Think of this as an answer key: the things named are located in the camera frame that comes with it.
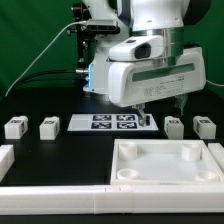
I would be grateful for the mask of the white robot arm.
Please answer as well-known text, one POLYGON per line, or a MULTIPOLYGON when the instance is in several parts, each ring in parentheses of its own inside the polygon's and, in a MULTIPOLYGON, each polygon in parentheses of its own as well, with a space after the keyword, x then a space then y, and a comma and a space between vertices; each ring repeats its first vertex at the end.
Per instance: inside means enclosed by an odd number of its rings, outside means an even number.
POLYGON ((204 88, 200 47, 184 47, 190 0, 82 0, 90 13, 84 29, 96 35, 84 91, 118 107, 133 107, 147 124, 145 104, 204 88))

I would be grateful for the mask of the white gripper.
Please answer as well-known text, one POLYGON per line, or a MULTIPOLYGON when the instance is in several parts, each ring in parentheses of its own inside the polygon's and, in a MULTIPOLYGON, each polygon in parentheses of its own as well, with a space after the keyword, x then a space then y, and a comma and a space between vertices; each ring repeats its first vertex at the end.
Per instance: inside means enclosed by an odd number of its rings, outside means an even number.
POLYGON ((144 127, 147 115, 142 103, 176 96, 175 107, 183 115, 187 93, 203 89, 205 83, 202 49, 196 47, 185 49, 173 66, 159 67, 152 60, 114 62, 108 73, 108 95, 116 106, 132 106, 144 127))

